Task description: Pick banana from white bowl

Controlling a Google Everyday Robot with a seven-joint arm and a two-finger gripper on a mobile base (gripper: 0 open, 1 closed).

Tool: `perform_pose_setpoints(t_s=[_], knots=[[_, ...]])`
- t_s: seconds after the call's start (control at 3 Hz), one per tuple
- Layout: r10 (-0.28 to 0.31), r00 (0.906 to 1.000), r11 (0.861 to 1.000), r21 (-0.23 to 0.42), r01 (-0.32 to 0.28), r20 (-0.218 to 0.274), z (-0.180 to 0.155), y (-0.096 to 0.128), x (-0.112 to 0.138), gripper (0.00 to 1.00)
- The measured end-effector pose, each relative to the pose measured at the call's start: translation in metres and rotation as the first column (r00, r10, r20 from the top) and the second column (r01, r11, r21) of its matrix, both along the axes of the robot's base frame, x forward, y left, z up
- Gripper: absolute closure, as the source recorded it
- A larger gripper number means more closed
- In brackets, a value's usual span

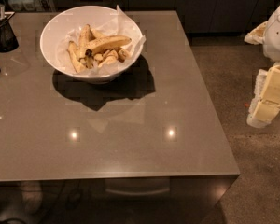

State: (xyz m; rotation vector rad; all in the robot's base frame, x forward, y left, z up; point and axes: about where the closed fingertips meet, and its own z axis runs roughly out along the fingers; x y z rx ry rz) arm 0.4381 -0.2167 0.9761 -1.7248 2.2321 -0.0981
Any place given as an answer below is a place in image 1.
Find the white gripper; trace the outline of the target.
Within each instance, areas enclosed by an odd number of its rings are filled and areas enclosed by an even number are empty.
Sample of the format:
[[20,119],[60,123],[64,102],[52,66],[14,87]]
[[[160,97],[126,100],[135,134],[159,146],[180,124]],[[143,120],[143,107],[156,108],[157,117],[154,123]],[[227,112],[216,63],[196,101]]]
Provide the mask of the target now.
[[[280,62],[280,6],[267,22],[249,32],[244,42],[252,45],[263,43],[264,55],[274,62]],[[254,94],[246,122],[254,128],[264,128],[280,112],[280,63],[275,63],[268,71],[259,70]]]

